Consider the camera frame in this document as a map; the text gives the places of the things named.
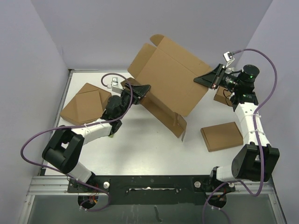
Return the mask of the large cardboard box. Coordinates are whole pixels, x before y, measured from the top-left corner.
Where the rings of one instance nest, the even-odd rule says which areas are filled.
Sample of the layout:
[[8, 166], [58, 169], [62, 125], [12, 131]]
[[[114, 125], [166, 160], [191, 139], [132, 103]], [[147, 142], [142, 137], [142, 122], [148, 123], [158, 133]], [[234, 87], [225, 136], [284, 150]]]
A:
[[187, 128], [185, 117], [208, 91], [194, 79], [212, 68], [162, 34], [153, 35], [150, 41], [128, 67], [129, 81], [133, 85], [151, 86], [142, 106], [177, 138], [183, 139]]

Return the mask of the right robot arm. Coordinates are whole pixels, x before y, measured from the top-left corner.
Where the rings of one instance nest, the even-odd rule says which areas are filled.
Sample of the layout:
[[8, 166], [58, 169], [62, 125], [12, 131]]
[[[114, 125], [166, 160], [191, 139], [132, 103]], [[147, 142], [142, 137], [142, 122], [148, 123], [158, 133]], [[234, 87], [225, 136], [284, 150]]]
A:
[[222, 188], [225, 182], [267, 182], [279, 159], [279, 149], [271, 146], [258, 114], [254, 81], [259, 72], [256, 66], [247, 64], [237, 72], [226, 73], [225, 66], [219, 64], [213, 71], [194, 78], [194, 82], [210, 89], [220, 86], [231, 92], [229, 100], [239, 119], [243, 136], [244, 146], [231, 165], [215, 167], [211, 172], [207, 184], [214, 191]]

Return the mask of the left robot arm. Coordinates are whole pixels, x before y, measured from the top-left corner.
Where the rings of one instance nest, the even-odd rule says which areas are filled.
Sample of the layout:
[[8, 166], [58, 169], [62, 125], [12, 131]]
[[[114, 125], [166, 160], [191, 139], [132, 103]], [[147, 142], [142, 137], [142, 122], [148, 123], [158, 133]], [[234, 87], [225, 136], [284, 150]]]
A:
[[42, 158], [63, 174], [78, 180], [78, 186], [85, 192], [95, 186], [95, 174], [79, 162], [82, 147], [101, 137], [114, 135], [122, 125], [122, 117], [131, 105], [138, 105], [150, 91], [151, 86], [125, 84], [120, 96], [111, 96], [100, 119], [81, 128], [60, 126], [54, 132]]

